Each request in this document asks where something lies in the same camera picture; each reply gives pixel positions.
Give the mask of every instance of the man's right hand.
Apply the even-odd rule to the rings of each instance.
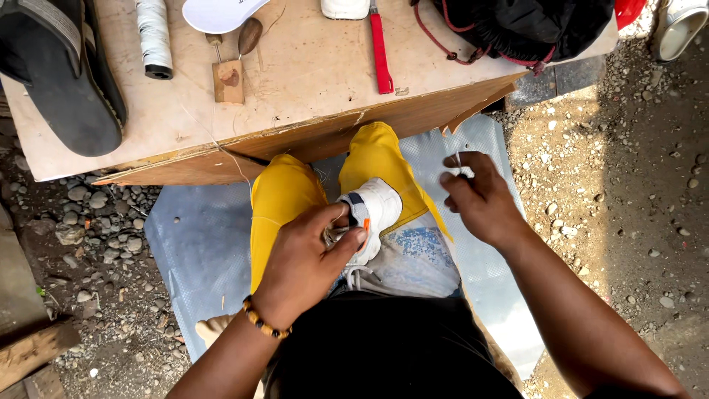
[[[450,196],[445,204],[451,212],[460,213],[463,224],[480,241],[505,252],[518,240],[536,234],[515,206],[507,182],[500,176],[490,157],[478,151],[459,153],[443,160],[448,168],[468,166],[473,178],[444,172],[440,184]]]

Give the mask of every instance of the wooden handle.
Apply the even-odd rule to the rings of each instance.
[[[220,45],[222,43],[221,35],[213,35],[211,33],[204,34],[207,37],[207,41],[211,45]]]
[[[258,44],[264,26],[256,18],[249,18],[244,22],[244,26],[239,33],[239,54],[246,55]]]

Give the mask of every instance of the hand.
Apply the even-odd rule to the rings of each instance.
[[[325,251],[325,227],[349,212],[349,205],[343,203],[314,207],[278,231],[263,279],[252,299],[254,309],[267,324],[287,329],[328,293],[367,238],[367,232],[357,227]]]
[[[490,157],[478,151],[459,153],[462,166],[475,173],[472,179],[444,172],[440,184],[450,196],[445,204],[454,213],[460,213],[463,224],[480,241],[498,251],[534,232],[517,210],[507,182],[500,176]],[[443,160],[448,168],[458,168],[456,158]]]

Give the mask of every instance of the black bag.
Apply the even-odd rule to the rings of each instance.
[[[574,58],[601,34],[613,15],[615,0],[433,0],[446,24],[482,55],[504,57],[541,72],[546,62]],[[418,18],[419,24],[446,53]]]

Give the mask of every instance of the red handle tool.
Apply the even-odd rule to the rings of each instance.
[[[384,48],[384,31],[381,28],[381,16],[376,12],[376,5],[372,2],[369,21],[372,23],[372,41],[374,42],[374,65],[376,67],[376,82],[380,94],[394,92],[394,82],[391,80],[389,68],[386,66],[386,49]]]

